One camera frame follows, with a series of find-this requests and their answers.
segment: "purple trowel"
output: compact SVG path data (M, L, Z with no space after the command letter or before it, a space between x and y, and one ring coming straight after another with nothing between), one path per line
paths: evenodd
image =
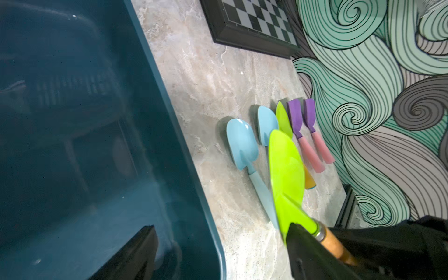
M302 110L300 108L300 101L298 99L293 99L288 102L289 117L291 118L291 124L293 127L293 132L299 141L300 149L302 153L311 162L311 166L317 173L321 173L325 170L325 167L320 162L319 156L314 151L313 147L308 143L305 137L300 133L302 128Z
M317 150L319 151L326 164L334 163L335 159L330 153L327 145L325 145L325 141L323 140L322 135L320 135L319 131L316 131L314 129L314 124L316 123L316 106L314 104L314 100L305 99L303 101L303 105L305 125L311 131L311 135L313 136L314 144L316 145Z

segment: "light blue handle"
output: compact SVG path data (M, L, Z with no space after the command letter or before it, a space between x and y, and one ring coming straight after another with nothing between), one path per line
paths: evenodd
M277 213L276 208L274 206L274 198L272 197L271 192L267 189L266 185L264 184L258 172L255 171L254 173L250 174L249 178L252 181L255 190L257 191L258 198L260 199L261 204L263 205L264 210L267 213L267 216L271 219L274 228L278 229L279 223L277 221Z

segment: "chessboard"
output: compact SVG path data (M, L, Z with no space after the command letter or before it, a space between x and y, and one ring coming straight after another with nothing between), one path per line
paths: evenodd
M222 1L231 22L297 45L286 14L276 0Z
M276 0L201 0L216 43L289 58L299 50L290 15Z

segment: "swirl pattern wallpaper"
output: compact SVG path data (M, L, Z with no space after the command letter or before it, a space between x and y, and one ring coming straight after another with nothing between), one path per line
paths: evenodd
M297 0L293 60L371 227L448 218L448 5Z

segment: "green swirl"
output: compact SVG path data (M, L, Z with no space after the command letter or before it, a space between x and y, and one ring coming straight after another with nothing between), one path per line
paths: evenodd
M430 41L448 39L448 2L422 18L419 25L420 34Z
M392 53L376 36L349 50L332 50L309 40L322 64L358 89L367 103L344 104L333 114L333 125L345 135L362 135L385 122L395 98L403 89L403 77Z
M308 36L335 50L362 43L387 12L387 0L297 0L297 6Z
M375 30L373 33L376 37L383 40L383 42L386 43L386 45L389 47L391 45L390 38L389 38L389 29L388 29L388 15L386 14L384 16L383 21L378 26L378 29Z
M340 118L346 125L359 128L370 112L371 103L367 96L318 60L299 58L294 61L294 67L298 73L307 74L311 79L317 122L336 159L335 165L342 182L354 186L355 193L360 197L378 196L378 199L364 199L360 204L365 221L372 226L386 226L407 219L409 210L406 209L409 208L406 208L404 197L400 195L397 186L362 159L349 143L348 137L333 127L333 113L339 108L342 112L342 108L349 106L351 111ZM393 195L385 195L382 190Z
M358 200L364 220L374 226L384 227L408 219L410 209L400 188L363 159L350 143L348 136L342 139L341 148L347 171L356 182L354 190L357 199L364 197L364 200Z
M444 17L432 18L444 20ZM390 0L388 7L388 28L392 52L401 66L418 74L435 75L448 73L448 56L434 56L423 52L415 43L418 11L415 0ZM431 27L425 34L431 37Z

